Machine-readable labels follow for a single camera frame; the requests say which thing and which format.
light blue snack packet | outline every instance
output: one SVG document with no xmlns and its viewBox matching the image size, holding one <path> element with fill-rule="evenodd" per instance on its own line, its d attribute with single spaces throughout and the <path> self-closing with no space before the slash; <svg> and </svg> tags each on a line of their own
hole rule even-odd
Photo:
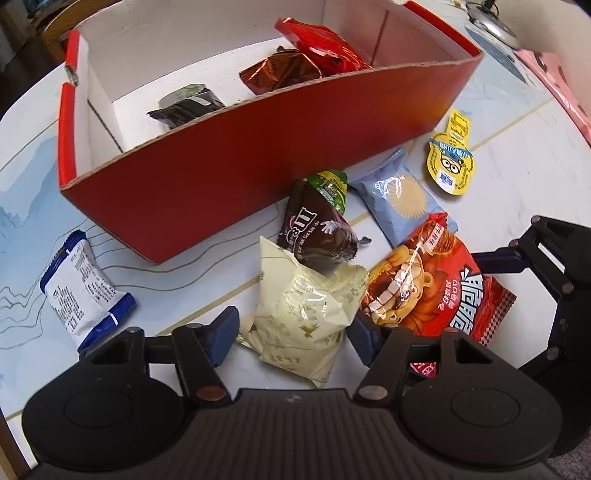
<svg viewBox="0 0 591 480">
<path fill-rule="evenodd" d="M 349 185 L 374 214 L 392 247 L 406 241 L 432 214 L 447 214 L 404 165 L 408 153 L 397 149 L 383 162 L 349 178 Z M 457 232 L 457 223 L 447 217 L 447 229 Z"/>
</svg>

screw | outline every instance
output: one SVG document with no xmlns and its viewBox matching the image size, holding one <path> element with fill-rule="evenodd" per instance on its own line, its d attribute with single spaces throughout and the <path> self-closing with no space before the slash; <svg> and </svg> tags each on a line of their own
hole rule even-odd
<svg viewBox="0 0 591 480">
<path fill-rule="evenodd" d="M 359 395 L 366 400 L 383 400 L 388 396 L 388 390 L 381 385 L 365 385 L 359 389 Z"/>
<path fill-rule="evenodd" d="M 560 349 L 557 346 L 551 346 L 546 350 L 546 358 L 553 362 L 560 356 Z"/>
<path fill-rule="evenodd" d="M 572 292 L 574 292 L 574 285 L 571 282 L 567 282 L 562 285 L 562 293 L 565 295 L 570 295 Z"/>
<path fill-rule="evenodd" d="M 195 395 L 204 401 L 218 401 L 226 396 L 226 391 L 222 387 L 212 385 L 211 387 L 201 387 Z"/>
</svg>

red foil wrapper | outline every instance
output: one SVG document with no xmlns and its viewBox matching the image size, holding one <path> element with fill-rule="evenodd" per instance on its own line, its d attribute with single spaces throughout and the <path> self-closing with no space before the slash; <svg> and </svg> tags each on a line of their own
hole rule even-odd
<svg viewBox="0 0 591 480">
<path fill-rule="evenodd" d="M 240 78 L 256 95 L 262 95 L 322 78 L 322 73 L 302 52 L 278 47 L 277 53 L 240 72 Z"/>
<path fill-rule="evenodd" d="M 293 18 L 279 19 L 275 28 L 316 65 L 325 76 L 371 68 L 345 40 L 321 25 Z"/>
</svg>

cardboard edge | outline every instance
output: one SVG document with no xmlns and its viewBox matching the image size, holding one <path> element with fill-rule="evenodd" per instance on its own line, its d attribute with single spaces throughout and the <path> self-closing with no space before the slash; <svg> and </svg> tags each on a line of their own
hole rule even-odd
<svg viewBox="0 0 591 480">
<path fill-rule="evenodd" d="M 191 128 L 193 125 L 196 125 L 200 122 L 207 121 L 208 119 L 210 119 L 214 116 L 225 115 L 225 114 L 231 112 L 232 110 L 234 110 L 236 108 L 240 108 L 243 105 L 247 105 L 249 103 L 260 102 L 260 101 L 266 100 L 267 98 L 273 97 L 275 95 L 287 95 L 294 90 L 305 88 L 310 85 L 315 85 L 316 83 L 331 82 L 331 81 L 338 80 L 338 79 L 341 79 L 344 77 L 351 77 L 351 76 L 356 76 L 356 75 L 367 75 L 367 74 L 372 74 L 375 72 L 381 72 L 384 70 L 397 70 L 397 69 L 403 69 L 403 68 L 408 68 L 408 67 L 426 68 L 426 67 L 431 67 L 433 65 L 454 65 L 454 66 L 457 66 L 457 65 L 463 65 L 466 63 L 476 63 L 476 65 L 478 65 L 478 63 L 480 63 L 483 55 L 484 54 L 479 50 L 479 54 L 477 56 L 474 56 L 474 57 L 471 57 L 471 58 L 465 59 L 465 60 L 432 61 L 432 62 L 422 62 L 422 63 L 404 63 L 404 64 L 400 64 L 400 65 L 390 65 L 390 66 L 386 66 L 386 67 L 377 67 L 377 68 L 366 69 L 366 70 L 358 70 L 357 72 L 341 73 L 339 75 L 333 75 L 333 76 L 325 77 L 325 78 L 321 78 L 321 79 L 310 80 L 308 82 L 299 83 L 297 85 L 292 85 L 289 87 L 282 88 L 280 90 L 275 90 L 273 92 L 265 93 L 263 95 L 259 95 L 254 98 L 244 100 L 244 101 L 236 103 L 234 105 L 230 105 L 230 106 L 223 108 L 221 110 L 217 110 L 215 112 L 208 113 L 207 115 L 203 115 L 199 118 L 196 118 L 195 120 L 192 120 L 191 122 L 189 122 L 185 125 L 174 128 L 174 129 L 166 132 L 165 134 L 162 134 L 162 135 L 159 135 L 155 138 L 152 138 L 152 139 L 148 140 L 147 142 L 142 143 L 141 145 L 137 145 L 136 147 L 132 148 L 131 150 L 124 152 L 123 154 L 118 155 L 117 157 L 103 163 L 102 165 L 95 168 L 94 170 L 72 179 L 67 185 L 63 186 L 62 190 L 66 190 L 68 188 L 75 186 L 76 184 L 80 183 L 81 181 L 85 180 L 86 178 L 90 177 L 91 175 L 94 175 L 98 171 L 101 171 L 103 168 L 109 167 L 113 163 L 135 153 L 136 151 L 140 150 L 141 148 L 147 147 L 148 145 L 160 140 L 161 138 L 179 133 L 180 131 L 182 131 L 186 128 Z"/>
<path fill-rule="evenodd" d="M 71 30 L 68 35 L 68 48 L 64 65 L 70 67 L 74 72 L 78 69 L 78 46 L 80 44 L 80 32 Z"/>
<path fill-rule="evenodd" d="M 64 83 L 61 87 L 60 113 L 57 123 L 57 173 L 60 190 L 76 179 L 74 156 L 74 101 L 76 87 Z"/>
<path fill-rule="evenodd" d="M 482 54 L 482 50 L 476 45 L 474 45 L 466 36 L 464 36 L 461 32 L 453 28 L 444 19 L 438 17 L 436 14 L 434 14 L 427 8 L 423 7 L 422 5 L 419 5 L 415 1 L 411 0 L 402 5 L 402 7 L 408 8 L 414 14 L 425 19 L 436 29 L 445 33 L 445 35 L 447 35 L 455 43 L 461 46 L 461 48 L 466 50 L 466 52 L 472 57 L 477 57 L 478 55 Z"/>
</svg>

package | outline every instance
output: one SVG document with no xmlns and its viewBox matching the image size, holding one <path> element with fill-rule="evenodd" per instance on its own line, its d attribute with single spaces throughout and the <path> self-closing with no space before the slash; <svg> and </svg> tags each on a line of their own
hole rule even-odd
<svg viewBox="0 0 591 480">
<path fill-rule="evenodd" d="M 480 273 L 455 235 L 430 220 L 370 270 L 361 309 L 378 325 L 426 336 L 449 326 L 486 345 L 514 301 Z"/>
<path fill-rule="evenodd" d="M 341 215 L 345 214 L 347 198 L 347 174 L 340 170 L 325 170 L 310 175 L 306 180 L 335 207 Z"/>
<path fill-rule="evenodd" d="M 470 120 L 452 110 L 447 131 L 429 139 L 427 170 L 435 183 L 451 195 L 466 193 L 476 170 L 474 156 L 468 150 Z"/>
<path fill-rule="evenodd" d="M 321 387 L 367 288 L 368 272 L 343 264 L 325 277 L 263 236 L 259 244 L 258 304 L 253 324 L 241 325 L 242 338 L 264 362 Z"/>
<path fill-rule="evenodd" d="M 456 222 L 404 166 L 407 152 L 397 149 L 385 161 L 350 178 L 393 247 L 403 243 L 427 219 L 437 218 L 452 233 Z"/>
<path fill-rule="evenodd" d="M 191 84 L 169 93 L 159 102 L 159 110 L 148 112 L 170 128 L 180 127 L 225 105 L 204 84 Z"/>
<path fill-rule="evenodd" d="M 292 252 L 298 261 L 327 273 L 353 260 L 358 245 L 371 242 L 357 238 L 343 216 L 305 180 L 295 180 L 287 202 L 277 245 Z"/>
<path fill-rule="evenodd" d="M 135 306 L 131 293 L 115 290 L 96 266 L 80 230 L 58 250 L 40 287 L 79 352 L 114 330 Z"/>
<path fill-rule="evenodd" d="M 326 76 L 371 68 L 351 45 L 327 27 L 285 18 L 278 20 L 275 28 Z"/>
<path fill-rule="evenodd" d="M 302 52 L 279 46 L 265 60 L 240 72 L 240 78 L 256 95 L 322 78 L 320 69 Z"/>
<path fill-rule="evenodd" d="M 477 332 L 473 330 L 472 336 L 478 337 L 479 342 L 487 346 L 491 341 L 492 336 L 501 324 L 505 315 L 513 305 L 516 297 L 509 290 L 503 287 L 494 277 L 483 275 L 484 278 L 484 296 L 482 299 L 482 307 L 488 312 L 483 312 L 483 315 L 491 320 L 486 325 L 484 332 Z M 422 377 L 433 378 L 437 375 L 437 364 L 435 362 L 422 362 L 419 364 L 411 364 L 411 369 L 421 375 Z"/>
</svg>

